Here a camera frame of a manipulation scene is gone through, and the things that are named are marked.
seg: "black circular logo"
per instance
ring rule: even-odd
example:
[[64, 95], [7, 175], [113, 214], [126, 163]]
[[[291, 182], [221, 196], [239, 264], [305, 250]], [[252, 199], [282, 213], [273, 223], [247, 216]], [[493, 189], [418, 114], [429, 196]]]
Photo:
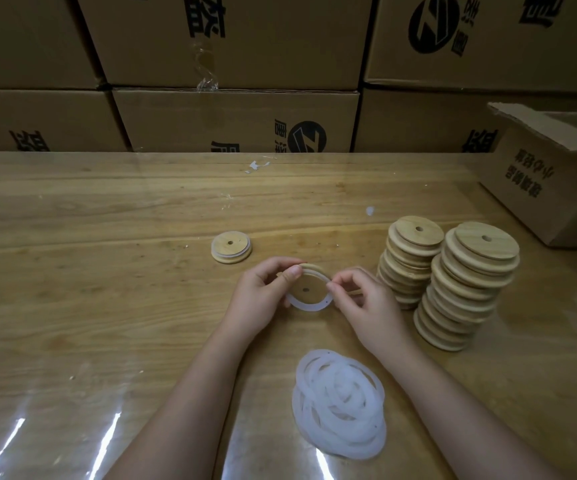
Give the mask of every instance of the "black circular logo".
[[326, 131], [315, 121], [302, 121], [288, 132], [291, 153], [320, 153], [326, 146]]
[[457, 0], [429, 0], [428, 7], [424, 0], [412, 13], [409, 22], [409, 42], [417, 52], [432, 54], [451, 40], [458, 23]]

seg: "person's right hand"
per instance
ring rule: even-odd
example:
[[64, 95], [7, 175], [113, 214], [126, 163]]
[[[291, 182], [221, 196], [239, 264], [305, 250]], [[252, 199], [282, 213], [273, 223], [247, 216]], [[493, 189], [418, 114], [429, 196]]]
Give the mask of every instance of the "person's right hand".
[[[416, 347], [393, 292], [361, 267], [344, 269], [326, 287], [357, 338], [384, 363], [393, 353]], [[361, 290], [362, 295], [347, 292]]]

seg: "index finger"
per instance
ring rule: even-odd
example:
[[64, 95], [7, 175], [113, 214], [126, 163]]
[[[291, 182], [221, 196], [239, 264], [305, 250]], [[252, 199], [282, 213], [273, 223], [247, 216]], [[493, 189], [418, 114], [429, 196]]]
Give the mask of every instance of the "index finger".
[[368, 271], [360, 267], [343, 269], [335, 274], [331, 281], [344, 288], [348, 288], [348, 284], [354, 283], [362, 290], [364, 295], [377, 284], [375, 278], [371, 276]]
[[257, 275], [257, 277], [262, 281], [265, 281], [271, 274], [275, 275], [276, 273], [284, 271], [295, 264], [302, 264], [303, 262], [306, 261], [300, 258], [274, 256], [258, 263], [256, 266], [252, 267], [250, 271]]

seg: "person's left hand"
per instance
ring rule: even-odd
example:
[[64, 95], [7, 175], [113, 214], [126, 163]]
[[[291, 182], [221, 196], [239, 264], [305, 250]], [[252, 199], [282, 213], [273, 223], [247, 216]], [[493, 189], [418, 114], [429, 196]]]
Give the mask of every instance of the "person's left hand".
[[245, 271], [233, 291], [223, 324], [252, 340], [271, 322], [278, 303], [302, 276], [298, 265], [303, 262], [298, 258], [273, 257]]

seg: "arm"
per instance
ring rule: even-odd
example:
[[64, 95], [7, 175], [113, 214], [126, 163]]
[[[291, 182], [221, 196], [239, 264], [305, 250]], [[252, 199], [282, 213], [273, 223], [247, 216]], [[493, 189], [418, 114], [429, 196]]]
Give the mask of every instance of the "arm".
[[[412, 339], [391, 291], [350, 268], [328, 284], [362, 344], [411, 398], [437, 446], [462, 480], [559, 479], [561, 475]], [[361, 289], [363, 298], [347, 290]]]
[[[166, 402], [111, 467], [106, 480], [211, 477], [237, 367], [302, 274], [296, 266], [301, 262], [270, 258], [243, 274], [222, 322]], [[276, 278], [278, 271], [283, 273]]]

